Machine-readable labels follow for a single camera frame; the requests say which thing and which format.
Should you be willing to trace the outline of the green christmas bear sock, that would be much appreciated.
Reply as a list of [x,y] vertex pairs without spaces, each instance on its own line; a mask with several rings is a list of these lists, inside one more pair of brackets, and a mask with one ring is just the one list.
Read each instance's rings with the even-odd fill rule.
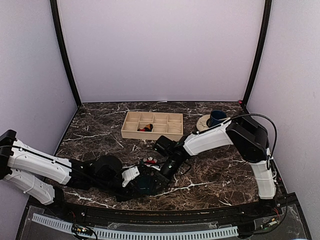
[[157,176],[160,168],[148,160],[148,158],[139,160],[137,165],[139,175],[136,178],[136,183],[141,194],[154,196],[161,190],[160,180]]

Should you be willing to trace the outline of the black red yellow argyle sock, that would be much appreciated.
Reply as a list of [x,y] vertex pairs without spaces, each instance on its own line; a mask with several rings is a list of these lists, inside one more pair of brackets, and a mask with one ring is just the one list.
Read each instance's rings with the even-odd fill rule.
[[138,132],[152,132],[153,131],[153,124],[149,123],[149,124],[145,124],[144,122],[140,122],[137,128]]

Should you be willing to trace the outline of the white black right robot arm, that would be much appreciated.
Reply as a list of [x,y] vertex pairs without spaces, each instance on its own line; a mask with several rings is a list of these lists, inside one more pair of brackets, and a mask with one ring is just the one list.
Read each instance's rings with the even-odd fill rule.
[[179,141],[160,136],[154,150],[167,158],[159,171],[161,178],[171,180],[180,166],[193,156],[233,145],[254,173],[258,196],[262,200],[255,205],[255,213],[266,217],[275,208],[272,200],[277,192],[272,171],[275,148],[270,147],[267,129],[254,117],[255,113],[234,116],[206,130],[194,131]]

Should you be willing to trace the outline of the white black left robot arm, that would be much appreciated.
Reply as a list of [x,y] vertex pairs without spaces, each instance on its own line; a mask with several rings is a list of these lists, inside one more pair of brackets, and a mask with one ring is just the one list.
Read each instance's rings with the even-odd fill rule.
[[63,190],[37,176],[69,188],[104,190],[119,202],[148,195],[152,188],[150,168],[145,165],[123,168],[113,155],[86,162],[52,156],[24,144],[14,130],[7,130],[0,136],[1,180],[14,184],[41,204],[51,205],[58,217],[67,218],[71,208],[65,203]]

